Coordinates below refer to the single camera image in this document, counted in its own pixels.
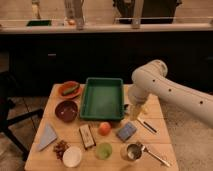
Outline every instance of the wooden board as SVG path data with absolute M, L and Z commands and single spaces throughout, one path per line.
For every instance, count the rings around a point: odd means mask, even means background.
M 34 143 L 30 150 L 29 157 L 26 161 L 25 170 L 178 170 L 178 165 L 172 148 L 171 140 L 158 98 L 156 96 L 149 96 L 146 102 L 146 108 L 148 112 L 147 114 L 140 114 L 141 117 L 143 117 L 148 123 L 150 123 L 158 130 L 158 133 L 156 135 L 145 129 L 142 125 L 140 125 L 138 121 L 130 120 L 129 116 L 126 115 L 120 123 L 112 123 L 113 129 L 108 136 L 101 136 L 98 134 L 98 126 L 100 123 L 99 121 L 84 121 L 77 117 L 71 123 L 64 123 L 56 117 L 55 107 L 57 106 L 57 104 L 63 101 L 63 99 L 60 99 L 57 95 L 57 89 L 59 88 L 59 86 L 59 84 L 53 86 L 47 106 L 44 111 L 44 116 L 39 125 Z M 125 103 L 129 103 L 128 98 L 126 97 L 128 87 L 129 85 L 124 86 Z M 75 99 L 79 108 L 80 99 L 81 97 Z M 128 121 L 131 121 L 136 126 L 137 132 L 126 143 L 123 143 L 116 137 L 116 132 Z M 38 152 L 36 150 L 36 147 L 41 138 L 46 123 L 52 125 L 52 127 L 56 131 L 56 134 L 58 135 L 58 140 L 50 144 L 43 151 Z M 95 156 L 95 147 L 88 150 L 84 149 L 82 139 L 79 134 L 79 126 L 83 124 L 89 124 L 91 126 L 91 132 L 97 144 L 108 142 L 112 145 L 113 153 L 107 160 L 97 159 L 97 157 Z M 56 158 L 56 154 L 53 152 L 53 146 L 62 139 L 67 141 L 69 146 L 75 145 L 81 148 L 83 152 L 83 160 L 77 168 L 67 168 L 60 160 Z M 150 150 L 152 150 L 162 158 L 168 160 L 172 164 L 172 166 L 168 168 L 146 153 L 143 153 L 142 157 L 136 162 L 123 160 L 120 155 L 121 149 L 124 148 L 127 144 L 134 143 L 136 141 L 141 141 L 143 144 L 147 145 Z

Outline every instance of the brown plate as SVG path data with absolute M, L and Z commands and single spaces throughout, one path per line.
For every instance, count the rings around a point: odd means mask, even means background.
M 78 106 L 73 101 L 63 101 L 55 108 L 56 116 L 64 122 L 71 122 L 78 113 Z

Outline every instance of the green tray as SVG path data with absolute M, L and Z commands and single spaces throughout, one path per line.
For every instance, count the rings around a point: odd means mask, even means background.
M 82 96 L 80 118 L 120 121 L 124 117 L 123 80 L 87 78 Z

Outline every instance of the chair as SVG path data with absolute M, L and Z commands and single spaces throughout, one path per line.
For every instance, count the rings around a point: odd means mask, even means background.
M 23 160 L 27 159 L 29 151 L 26 147 L 13 135 L 9 126 L 30 118 L 34 115 L 42 117 L 43 109 L 37 109 L 15 118 L 8 119 L 9 110 L 15 107 L 12 100 L 8 99 L 9 89 L 11 87 L 10 74 L 1 73 L 0 74 L 0 133 L 3 132 L 15 145 L 23 152 Z

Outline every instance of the small plate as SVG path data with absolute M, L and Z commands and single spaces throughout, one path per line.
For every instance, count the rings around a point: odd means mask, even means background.
M 79 147 L 69 147 L 63 154 L 63 163 L 67 167 L 76 167 L 82 160 L 82 152 Z
M 62 95 L 62 92 L 63 92 L 64 90 L 66 90 L 66 89 L 68 89 L 68 88 L 70 88 L 70 87 L 72 87 L 72 86 L 74 86 L 74 85 L 77 85 L 77 84 L 79 84 L 79 83 L 76 82 L 76 81 L 67 81 L 67 82 L 64 82 L 64 83 L 59 87 L 59 89 L 58 89 L 58 95 L 60 96 L 60 98 L 62 98 L 62 99 L 72 99 L 72 98 L 74 98 L 74 97 L 80 95 L 81 92 L 82 92 L 81 86 L 80 86 L 77 90 L 75 90 L 73 93 L 71 93 L 71 94 L 68 94 L 68 95 L 66 95 L 66 96 L 63 96 L 63 95 Z
M 75 119 L 78 113 L 78 106 L 73 101 L 63 101 L 55 108 L 56 116 L 64 122 L 71 122 Z

